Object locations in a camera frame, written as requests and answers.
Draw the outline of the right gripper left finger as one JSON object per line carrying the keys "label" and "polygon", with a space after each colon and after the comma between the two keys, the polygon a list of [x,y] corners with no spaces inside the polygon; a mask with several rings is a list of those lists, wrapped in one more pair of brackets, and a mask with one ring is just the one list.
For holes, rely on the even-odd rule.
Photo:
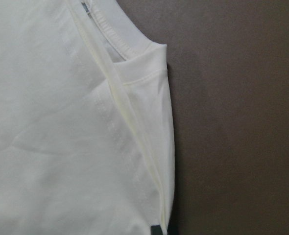
{"label": "right gripper left finger", "polygon": [[150,227],[151,235],[161,235],[161,226],[160,225],[152,225]]}

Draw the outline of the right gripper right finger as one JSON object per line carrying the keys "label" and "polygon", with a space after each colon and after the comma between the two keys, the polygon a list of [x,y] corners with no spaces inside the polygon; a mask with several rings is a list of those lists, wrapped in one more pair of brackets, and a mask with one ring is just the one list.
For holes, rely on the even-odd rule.
{"label": "right gripper right finger", "polygon": [[168,235],[178,235],[177,219],[173,216],[169,220]]}

